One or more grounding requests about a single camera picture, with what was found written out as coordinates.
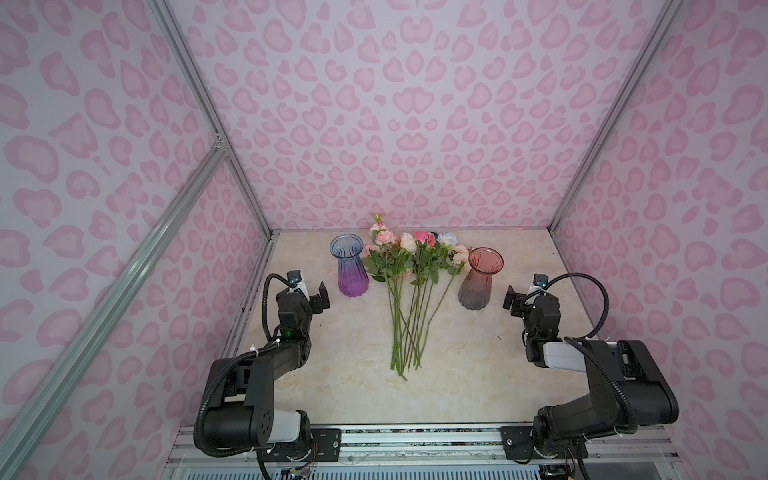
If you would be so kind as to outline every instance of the flower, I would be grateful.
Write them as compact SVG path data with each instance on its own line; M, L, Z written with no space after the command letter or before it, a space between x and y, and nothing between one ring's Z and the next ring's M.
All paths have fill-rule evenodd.
M409 253L416 252L416 240L410 233L404 233L400 237L400 247Z
M370 243L368 243L362 248L361 255L365 257L366 255L370 255L371 252L378 252L378 251L379 251L379 248L376 245L371 245Z
M445 247L452 247L458 243L458 238L454 233L446 232L446 233L439 233L437 236L437 241L440 242Z
M453 255L451 256L451 265L461 266L462 263L469 263L469 249L460 243L453 246Z
M436 243L435 236L430 232L416 232L413 234L413 238L417 242L429 245L430 247L434 247Z
M386 245L387 243L391 244L397 244L397 235L392 233L389 230L381 230L378 235L376 235L376 245Z
M368 232L373 235L375 232L380 232L384 230L389 230L389 227L387 227L384 222L376 222L368 229Z

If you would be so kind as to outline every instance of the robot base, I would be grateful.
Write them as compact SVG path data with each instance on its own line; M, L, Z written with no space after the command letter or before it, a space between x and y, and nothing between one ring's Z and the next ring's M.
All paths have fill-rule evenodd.
M545 460L545 459L565 459L566 451L568 458L576 458L576 446L572 443L564 443L559 445L556 449L553 445L537 446L533 449L533 442L531 441L532 427L501 427L499 432L502 434L502 445L504 446L504 453L507 455L507 460L517 460L524 462L530 457L532 460ZM541 453L549 453L551 451L553 456L542 456ZM583 458L587 458L589 455L584 452Z

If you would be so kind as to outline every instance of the red glass vase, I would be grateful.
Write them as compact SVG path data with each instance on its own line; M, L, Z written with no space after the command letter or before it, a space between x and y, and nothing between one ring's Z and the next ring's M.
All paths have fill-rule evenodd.
M458 289L458 301L465 308L480 310L491 300L493 276L504 268L504 259L492 248L478 247L469 253L469 266L472 269Z

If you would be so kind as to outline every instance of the blue flower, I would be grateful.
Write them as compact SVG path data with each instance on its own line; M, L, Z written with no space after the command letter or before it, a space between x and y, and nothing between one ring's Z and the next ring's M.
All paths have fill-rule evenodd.
M437 241L445 246L454 246L458 243L458 238L454 233L448 232L448 233L440 233L437 236Z

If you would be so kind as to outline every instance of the black cable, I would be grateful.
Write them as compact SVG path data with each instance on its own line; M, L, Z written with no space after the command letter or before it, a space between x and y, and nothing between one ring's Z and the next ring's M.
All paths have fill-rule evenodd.
M584 480L590 480L589 474L587 473L587 467L584 466L584 459L582 458L582 449L586 449L587 447L585 444L587 443L587 439L584 437L581 437L578 442L576 442L576 462L578 463L578 469L579 472L581 472L581 477Z
M600 315L600 319L598 320L598 324L594 326L591 332L589 332L587 335L578 337L579 339L590 339L593 336L597 335L601 328L603 328L603 324L605 323L605 320L608 318L608 308L610 306L610 303L608 301L608 291L605 289L602 283L600 283L600 280L594 278L592 275L587 275L586 273L581 272L571 272L571 273L564 273L563 275L556 276L552 280L549 280L546 285L544 285L541 289L544 291L547 291L550 286L555 285L560 280L571 278L573 276L578 276L580 278L585 278L595 285L598 286L600 289L600 293L603 294L603 313ZM532 296L538 295L541 293L540 290L534 290L533 292L530 292L528 295L525 296L525 298L522 300L521 304L525 306L525 302L528 301Z
M256 453L256 461L259 462L259 468L261 469L261 476L264 477L264 480L271 480L272 475L266 470L266 465L264 465L264 459L261 458L261 451Z
M264 279L264 288L261 295L261 328L264 330L264 336L266 337L267 342L271 342L272 340L275 339L275 337L272 334L270 334L270 327L266 323L266 302L268 300L267 296L269 295L270 281L272 279L276 279L285 283L286 286L288 286L288 288L293 288L293 285L288 283L288 280L282 278L277 273L270 273Z
M634 408L632 408L632 405L629 403L629 399L624 394L624 392L621 391L621 387L619 384L614 380L613 376L611 376L611 373L608 372L608 370L603 366L602 363L600 363L600 360L592 352L585 349L579 342L572 339L570 336L566 336L563 338L565 342L567 342L569 345L573 346L576 350L581 352L581 355L583 355L587 360L589 360L592 365L596 369L598 369L598 372L605 378L605 380L608 382L608 385L611 386L611 388L614 390L614 395L616 396L616 400L621 405L621 408L624 409L624 412L627 414L627 428L626 430L622 429L621 433L626 433L628 435L631 435L637 431L637 414L634 411Z
M217 449L215 447L208 445L205 439L204 431L203 431L204 423L205 423L205 415L208 413L208 405L210 404L210 401L213 399L214 393L216 392L216 390L218 390L221 383L230 374L230 371L232 370L232 368L234 368L240 362L243 362L245 360L255 359L259 355L272 352L276 350L279 346L280 346L279 343L270 343L257 351L245 352L241 355L236 356L235 358L231 359L229 362L225 363L224 366L221 368L221 370L219 370L219 372L216 374L214 379L211 380L211 382L208 384L208 387L205 389L205 392L203 392L203 398L200 400L200 409L197 410L197 417L195 418L194 429L192 432L192 437L194 439L195 446L198 447L204 454L210 457L223 458L223 457L230 457L232 455L237 455L239 453L245 453L245 452L251 451L250 448Z

